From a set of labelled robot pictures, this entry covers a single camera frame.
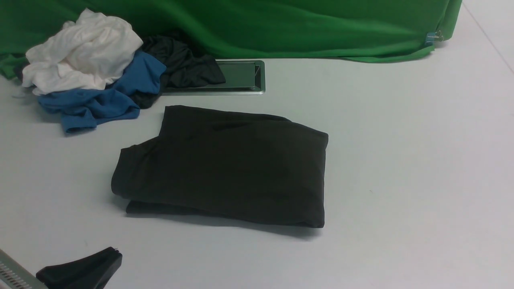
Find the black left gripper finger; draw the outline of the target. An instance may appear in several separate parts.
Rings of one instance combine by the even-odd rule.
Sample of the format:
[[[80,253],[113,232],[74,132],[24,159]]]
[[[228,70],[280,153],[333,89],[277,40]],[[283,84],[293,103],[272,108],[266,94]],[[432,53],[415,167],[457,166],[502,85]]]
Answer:
[[[109,247],[80,260],[44,267],[36,278],[49,289],[103,289],[121,264],[122,254]]]

